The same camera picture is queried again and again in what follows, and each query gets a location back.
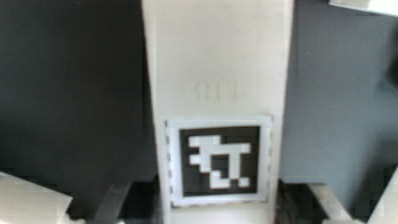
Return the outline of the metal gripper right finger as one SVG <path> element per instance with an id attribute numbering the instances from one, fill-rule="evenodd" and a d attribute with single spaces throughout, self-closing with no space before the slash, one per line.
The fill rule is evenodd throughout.
<path id="1" fill-rule="evenodd" d="M 362 224 L 352 218 L 329 186 L 320 183 L 311 183 L 307 187 L 327 215 L 322 224 Z"/>

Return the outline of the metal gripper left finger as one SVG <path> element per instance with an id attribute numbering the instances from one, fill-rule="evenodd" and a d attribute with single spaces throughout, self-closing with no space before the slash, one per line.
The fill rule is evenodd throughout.
<path id="1" fill-rule="evenodd" d="M 115 224 L 117 223 L 130 187 L 131 187 L 131 184 L 128 182 L 119 182 L 110 185 L 110 188 L 107 190 L 107 194 L 99 203 L 99 208 L 98 208 L 94 217 L 87 221 L 87 224 Z"/>

